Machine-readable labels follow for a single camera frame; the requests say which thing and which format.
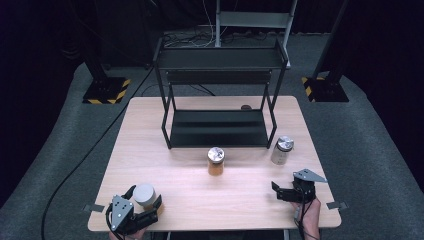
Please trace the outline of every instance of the metal frame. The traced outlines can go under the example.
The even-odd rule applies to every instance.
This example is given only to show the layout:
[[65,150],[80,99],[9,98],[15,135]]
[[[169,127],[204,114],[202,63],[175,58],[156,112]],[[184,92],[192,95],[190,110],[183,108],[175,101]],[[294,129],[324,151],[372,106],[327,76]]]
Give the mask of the metal frame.
[[288,13],[228,12],[221,11],[221,0],[216,0],[215,47],[221,47],[221,26],[284,28],[283,48],[287,52],[296,6],[297,0],[293,0]]
[[[207,56],[212,58],[217,57],[217,54],[229,54],[228,51],[233,51],[230,52],[231,56],[233,55],[237,55],[237,53],[240,53],[240,59],[239,61],[235,61],[235,59],[232,59],[232,61],[230,61],[230,63],[216,63],[214,61],[212,62],[208,62],[208,59],[204,58],[204,54],[206,54]],[[185,62],[185,64],[181,64],[180,61],[177,61],[179,59],[176,59],[176,56],[172,55],[172,53],[178,55],[183,53],[183,55],[185,56],[186,54],[196,58],[196,59],[189,59],[186,60],[188,62]],[[272,58],[271,61],[258,61],[257,67],[252,67],[250,66],[244,66],[243,65],[243,61],[245,61],[245,59],[243,59],[243,56],[249,56],[249,54],[259,54],[260,56],[262,56],[263,58],[266,58],[266,56],[269,56],[270,58]],[[200,59],[202,59],[202,61],[205,61],[205,63],[201,63],[199,66],[198,61],[200,61]],[[231,141],[228,140],[228,142],[223,143],[224,146],[234,146],[234,147],[267,147],[269,148],[272,142],[272,139],[274,137],[275,131],[277,129],[277,124],[275,121],[275,117],[274,117],[274,107],[275,107],[275,103],[278,97],[278,93],[281,87],[281,83],[282,83],[282,79],[284,76],[284,72],[285,72],[285,68],[287,66],[287,62],[288,62],[288,57],[287,54],[284,50],[284,47],[281,45],[281,42],[278,40],[278,38],[276,39],[276,43],[275,46],[270,48],[222,48],[222,49],[216,49],[216,48],[202,48],[202,49],[198,49],[198,48],[165,48],[162,39],[159,40],[156,52],[155,52],[155,56],[154,56],[154,67],[155,67],[155,71],[156,71],[156,77],[157,77],[157,81],[158,81],[158,85],[159,85],[159,90],[161,93],[161,98],[162,98],[162,102],[163,102],[163,106],[164,106],[164,117],[163,117],[163,121],[162,121],[162,132],[164,134],[167,146],[169,149],[171,149],[172,147],[205,147],[207,144],[204,145],[205,141],[202,141],[202,138],[199,137],[199,135],[201,133],[194,133],[193,135],[190,136],[194,136],[193,138],[197,137],[199,139],[199,145],[185,145],[185,143],[181,143],[184,142],[185,140],[180,141],[179,139],[176,140],[177,137],[173,138],[173,133],[171,131],[171,135],[168,135],[168,132],[166,130],[166,123],[168,120],[168,114],[169,114],[169,108],[171,106],[172,103],[172,107],[174,110],[174,118],[173,118],[173,125],[172,128],[176,128],[178,130],[180,130],[180,128],[177,128],[176,126],[178,124],[181,125],[181,122],[178,122],[179,120],[176,120],[176,115],[178,113],[179,116],[193,116],[193,118],[196,118],[195,116],[200,116],[201,114],[209,114],[211,112],[213,112],[214,114],[212,115],[225,115],[229,114],[230,116],[236,116],[234,117],[236,120],[237,119],[243,119],[245,116],[256,116],[252,117],[254,118],[254,123],[258,123],[259,121],[257,121],[260,116],[261,118],[261,123],[258,125],[255,125],[255,131],[252,130],[252,132],[254,132],[254,134],[257,134],[255,136],[259,136],[258,139],[256,140],[252,140],[252,144],[251,143],[246,143],[243,141],[241,141],[240,145],[239,142],[237,141]],[[269,82],[271,80],[271,75],[272,75],[272,70],[280,70],[279,73],[279,77],[278,77],[278,81],[276,84],[276,89],[273,93],[273,97],[271,99],[271,96],[269,94]],[[163,89],[163,83],[162,83],[162,76],[161,76],[161,71],[167,71],[167,77],[166,79],[168,80],[168,84],[169,84],[169,91],[168,91],[168,97],[166,98],[165,96],[165,91]],[[195,85],[195,84],[263,84],[264,85],[264,93],[263,93],[263,97],[262,97],[262,101],[261,101],[261,105],[259,109],[252,109],[252,110],[214,110],[214,111],[208,111],[208,110],[179,110],[176,106],[176,101],[174,98],[174,91],[173,91],[173,86],[174,85]],[[271,115],[271,120],[272,120],[272,130],[270,132],[270,135],[268,137],[267,134],[267,130],[265,127],[265,123],[264,123],[264,119],[263,119],[263,107],[265,104],[265,99],[267,101],[268,107],[269,107],[269,111],[270,111],[270,115]],[[220,123],[220,119],[217,119],[216,122],[213,122],[214,118],[212,117],[210,119],[210,121],[205,121],[206,123],[203,123],[203,119],[201,119],[200,122],[202,122],[202,124],[210,124],[210,125],[219,125]],[[211,128],[211,129],[220,129],[219,127],[225,127],[225,129],[227,129],[227,125],[231,125],[232,123],[228,123],[225,122],[223,123],[223,125],[219,125],[218,128]],[[197,131],[197,125],[194,126],[190,126],[190,128],[192,131]],[[240,126],[235,126],[234,127],[234,131],[237,132],[237,127]]]

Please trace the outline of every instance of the power cord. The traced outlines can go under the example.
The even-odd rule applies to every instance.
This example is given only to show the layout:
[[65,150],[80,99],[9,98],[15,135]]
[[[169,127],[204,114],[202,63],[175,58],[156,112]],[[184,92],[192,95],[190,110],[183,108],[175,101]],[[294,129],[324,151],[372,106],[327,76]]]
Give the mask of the power cord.
[[[147,80],[147,78],[152,73],[153,68],[150,68],[149,72],[147,73],[146,77],[141,81],[140,85],[137,87],[137,89],[134,91],[134,93],[131,95],[130,99],[135,96],[137,91],[140,89],[140,87],[143,85],[143,83]],[[81,166],[81,164],[87,159],[87,157],[91,154],[91,152],[94,150],[94,148],[99,144],[101,140],[106,136],[106,134],[109,132],[109,130],[112,128],[112,126],[115,124],[115,122],[118,120],[118,118],[122,115],[122,113],[125,111],[125,109],[128,107],[129,101],[125,104],[125,106],[122,108],[122,110],[119,112],[119,114],[115,117],[115,119],[112,121],[112,123],[106,128],[106,130],[103,132],[103,134],[100,136],[100,138],[94,143],[94,145],[88,150],[88,152],[84,155],[82,160],[72,169],[72,171],[62,180],[62,182],[57,186],[53,194],[50,196],[49,201],[47,202],[46,208],[44,209],[43,217],[41,220],[41,239],[45,240],[45,234],[44,234],[44,228],[45,228],[45,222],[46,222],[46,216],[47,212],[49,210],[50,204],[52,203],[54,197],[56,196],[57,192],[60,190],[62,185],[69,179],[69,177],[72,176],[72,174]]]
[[194,88],[194,89],[196,89],[197,91],[199,91],[199,92],[204,92],[204,93],[206,93],[206,94],[208,94],[208,95],[211,95],[211,96],[216,96],[212,91],[210,91],[209,89],[207,89],[207,88],[205,88],[203,85],[198,85],[199,87],[201,87],[201,88],[203,88],[204,90],[202,90],[202,89],[198,89],[198,88],[195,88],[193,85],[190,85],[190,87],[192,87],[192,88]]
[[165,34],[164,46],[165,47],[178,47],[179,44],[188,44],[188,43],[196,44],[197,41],[202,41],[203,38],[209,39],[207,33],[205,33],[205,32],[196,33],[196,27],[194,27],[194,32],[195,32],[194,35],[184,33],[184,32],[178,33],[178,34],[181,34],[181,35],[189,35],[188,37],[184,37],[184,38],[178,38],[176,33]]
[[153,85],[148,86],[146,89],[144,89],[144,90],[143,90],[143,92],[141,92],[140,97],[143,97],[144,93],[145,93],[148,89],[150,89],[150,88],[152,88],[152,87],[155,87],[155,86],[159,86],[159,84],[153,84]]
[[294,218],[294,223],[296,224],[296,226],[297,226],[297,228],[299,230],[300,237],[303,240],[305,239],[305,234],[307,236],[309,236],[310,238],[312,238],[312,239],[320,240],[320,238],[316,238],[316,237],[312,236],[311,234],[309,234],[308,232],[306,232],[305,229],[304,229],[304,227],[303,227],[303,218],[305,217],[306,212],[308,212],[309,208],[312,205],[312,201],[314,201],[314,200],[312,200],[310,202],[309,206],[305,209],[305,206],[306,206],[306,203],[305,203],[305,192],[303,191],[302,187],[298,186],[298,188],[302,192],[302,203],[301,203],[301,205],[302,205],[302,213],[300,215],[300,220],[297,220],[297,216]]

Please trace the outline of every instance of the dark curtain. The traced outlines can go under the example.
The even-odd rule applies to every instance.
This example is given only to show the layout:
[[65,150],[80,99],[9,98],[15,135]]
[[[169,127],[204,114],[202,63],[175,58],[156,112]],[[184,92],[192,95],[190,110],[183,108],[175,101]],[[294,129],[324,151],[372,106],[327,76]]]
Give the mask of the dark curtain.
[[330,33],[342,4],[343,0],[298,0],[292,32]]
[[340,71],[365,92],[424,190],[424,2],[347,6],[321,71]]
[[48,138],[81,63],[62,20],[52,1],[1,3],[0,206]]
[[97,17],[96,33],[100,62],[107,67],[146,67],[162,35],[157,5],[147,0],[92,0]]

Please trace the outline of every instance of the black cable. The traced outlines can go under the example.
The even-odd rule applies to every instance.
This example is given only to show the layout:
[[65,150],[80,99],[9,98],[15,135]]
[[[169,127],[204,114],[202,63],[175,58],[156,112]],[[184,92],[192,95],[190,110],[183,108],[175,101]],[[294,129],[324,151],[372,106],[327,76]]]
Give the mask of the black cable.
[[179,33],[182,35],[188,35],[188,37],[184,37],[184,38],[179,38],[177,36],[177,34],[166,34],[168,37],[170,35],[174,35],[173,38],[169,37],[169,40],[165,40],[164,41],[164,46],[165,47],[175,47],[178,46],[178,44],[186,44],[186,43],[191,43],[191,44],[196,44],[196,42],[198,41],[202,41],[202,40],[206,40],[206,41],[210,41],[210,35],[208,35],[207,32],[200,32],[200,33],[196,33],[196,27],[194,27],[194,34],[187,34],[187,33]]
[[[152,73],[153,68],[150,68],[149,72],[147,73],[146,77],[141,81],[140,85],[137,87],[137,89],[134,91],[134,93],[131,95],[130,99],[134,97],[134,95],[137,93],[137,91],[140,89],[140,87],[143,85],[143,83],[147,80],[147,78]],[[57,192],[60,190],[62,185],[69,179],[69,177],[72,176],[72,174],[81,166],[81,164],[87,159],[87,157],[91,154],[91,152],[94,150],[94,148],[99,144],[99,142],[106,136],[106,134],[109,132],[109,130],[112,128],[112,126],[115,124],[115,122],[118,120],[118,118],[122,115],[122,113],[125,111],[125,109],[128,107],[129,101],[125,104],[125,106],[122,108],[122,110],[119,112],[119,114],[116,116],[116,118],[112,121],[112,123],[106,128],[106,130],[103,132],[103,134],[100,136],[100,138],[94,143],[94,145],[88,150],[88,152],[84,155],[82,160],[72,169],[72,171],[62,180],[62,182],[57,186],[53,194],[50,196],[49,201],[47,202],[46,208],[44,209],[43,217],[41,219],[41,239],[45,240],[44,236],[44,227],[45,227],[45,221],[47,212],[49,210],[50,204],[52,203],[54,197],[56,196]]]
[[303,188],[301,188],[301,186],[299,186],[297,184],[294,187],[300,189],[301,194],[302,194],[302,203],[301,203],[302,204],[302,214],[300,215],[300,220],[299,221],[297,221],[297,219],[294,219],[294,222],[295,222],[295,224],[296,224],[296,226],[297,226],[297,228],[299,230],[300,237],[304,240],[305,239],[305,234],[306,234],[306,235],[308,235],[309,237],[311,237],[313,239],[319,240],[319,238],[316,238],[316,237],[310,235],[308,232],[306,232],[304,230],[304,227],[303,227],[303,218],[305,217],[306,213],[308,212],[309,208],[311,207],[312,201],[314,201],[315,199],[312,199],[312,201],[310,202],[309,206],[305,209],[305,205],[306,205],[306,203],[305,203],[305,192],[303,191]]
[[153,84],[153,85],[150,85],[150,86],[148,86],[146,89],[144,89],[143,90],[143,92],[141,92],[141,94],[140,94],[140,97],[143,97],[143,95],[144,95],[144,93],[149,89],[149,88],[152,88],[152,87],[155,87],[155,86],[159,86],[159,84]]
[[170,41],[175,41],[178,40],[177,34],[175,33],[167,33],[163,35],[163,42],[167,43]]
[[111,225],[112,224],[110,224],[110,219],[109,219],[109,216],[110,216],[110,213],[112,212],[112,203],[111,204],[109,204],[109,207],[107,208],[107,210],[106,210],[106,225],[107,225],[107,227],[109,228],[109,230],[112,232],[112,234],[116,237],[116,239],[118,239],[118,240],[123,240],[119,235],[118,235],[118,233],[116,233],[116,232],[114,232],[114,231],[112,231],[112,228],[111,228]]
[[190,87],[196,89],[197,91],[204,92],[204,93],[206,93],[208,95],[211,95],[211,96],[216,96],[212,91],[210,91],[209,89],[205,88],[203,85],[198,84],[198,86],[201,87],[201,88],[203,88],[204,91],[202,89],[195,88],[193,85],[190,85]]
[[165,47],[173,47],[174,45],[179,44],[179,43],[191,43],[191,44],[193,44],[193,47],[207,47],[209,44],[211,44],[213,41],[216,40],[213,37],[214,36],[214,31],[213,31],[211,19],[209,17],[208,11],[206,9],[205,0],[202,0],[202,3],[203,3],[204,11],[206,13],[206,17],[208,18],[209,26],[211,28],[209,42],[203,43],[203,44],[200,44],[200,45],[197,45],[196,42],[199,41],[199,40],[203,40],[202,39],[203,36],[208,37],[208,33],[201,32],[201,33],[197,34],[196,33],[196,27],[194,27],[194,33],[195,34],[194,34],[193,37],[187,38],[187,41],[179,40],[179,41],[175,41],[175,42],[172,42],[172,43],[165,43],[165,45],[164,45]]
[[249,33],[245,33],[244,35],[239,36],[239,37],[235,37],[234,33],[231,33],[231,40],[227,41],[228,38],[229,38],[228,35],[227,35],[227,36],[225,36],[221,39],[221,42],[232,43],[234,40],[240,40],[240,39],[254,39],[254,40],[257,40],[257,41],[265,41],[268,38],[268,33],[264,33],[264,34],[265,34],[264,37],[257,38],[257,37],[255,37],[255,35],[249,34]]

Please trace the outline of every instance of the jar lid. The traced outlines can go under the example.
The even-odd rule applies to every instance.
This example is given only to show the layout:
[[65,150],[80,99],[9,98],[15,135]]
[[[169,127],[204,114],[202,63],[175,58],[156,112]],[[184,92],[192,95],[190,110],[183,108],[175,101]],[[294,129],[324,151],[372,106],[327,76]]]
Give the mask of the jar lid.
[[224,150],[219,147],[209,149],[208,157],[213,163],[221,163],[224,161]]
[[282,137],[278,138],[277,147],[281,151],[289,152],[294,147],[294,141],[293,141],[293,139],[291,139],[287,136],[282,136]]

